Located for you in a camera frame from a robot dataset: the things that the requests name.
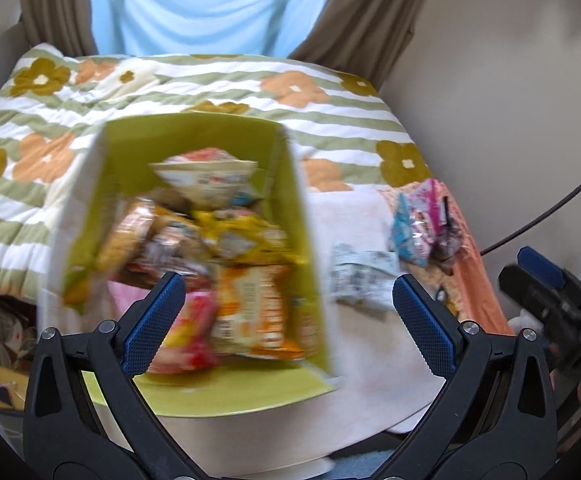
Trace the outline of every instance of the open storage box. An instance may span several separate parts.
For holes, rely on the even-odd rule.
[[[136,385],[161,416],[220,416],[256,412],[310,399],[334,390],[338,375],[333,349],[335,312],[326,301],[323,268],[311,239],[303,174],[291,140],[280,124],[229,114],[187,112],[134,116],[93,127],[84,156],[54,234],[46,282],[40,286],[39,329],[62,333],[92,330],[112,317],[103,277],[91,272],[94,257],[123,200],[164,187],[149,167],[168,156],[208,146],[257,161],[253,185],[264,191],[265,218],[286,230],[299,258],[280,285],[289,301],[288,335],[304,348],[300,362],[229,358],[212,370],[177,376],[145,374]],[[65,293],[88,284],[85,304],[70,307]],[[104,404],[94,376],[86,383]]]

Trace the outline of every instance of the curtain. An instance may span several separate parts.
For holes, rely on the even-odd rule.
[[[327,0],[91,0],[100,54],[287,57]]]
[[[328,0],[290,55],[366,78],[380,88],[413,36],[424,0]]]
[[[50,43],[68,56],[97,53],[90,0],[21,1],[22,21],[31,44]]]

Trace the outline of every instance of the blue gripper pad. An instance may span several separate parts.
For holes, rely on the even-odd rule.
[[[122,369],[129,378],[148,370],[148,365],[155,357],[185,300],[184,280],[179,274],[168,272],[144,300],[135,302],[120,319],[122,326],[131,323],[126,327],[129,333],[123,339],[122,359]]]
[[[393,304],[432,373],[450,378],[457,370],[462,348],[457,319],[434,301],[411,274],[395,281]]]
[[[517,253],[519,266],[550,288],[564,288],[566,280],[563,272],[546,257],[532,247],[522,247]]]

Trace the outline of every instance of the bed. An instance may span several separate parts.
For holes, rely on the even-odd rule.
[[[318,232],[324,251],[336,233],[357,240],[360,250],[384,248],[396,189],[432,175],[376,90],[353,75],[261,56],[72,59],[48,44],[24,48],[17,28],[0,44],[2,296],[37,302],[52,234],[91,147],[89,128],[102,121],[219,112],[284,124],[302,159],[310,203],[327,226]],[[451,208],[466,232],[465,257],[454,276],[432,267],[412,271],[429,288],[443,285],[448,290],[459,319],[475,319],[489,332],[509,334],[453,200]],[[170,418],[164,425],[209,473],[241,476],[327,455],[429,405],[443,381],[430,374],[397,314],[381,322],[350,308],[340,311],[348,379],[339,391],[234,421]],[[368,367],[369,360],[377,366]],[[411,381],[404,381],[405,376]],[[352,406],[365,413],[362,422]],[[102,417],[114,434],[109,417]],[[259,436],[238,439],[245,428]],[[267,442],[288,452],[256,453]],[[244,457],[253,456],[245,462]]]

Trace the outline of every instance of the blue curtain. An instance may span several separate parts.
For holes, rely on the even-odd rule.
[[[91,0],[101,54],[286,57],[326,0]]]

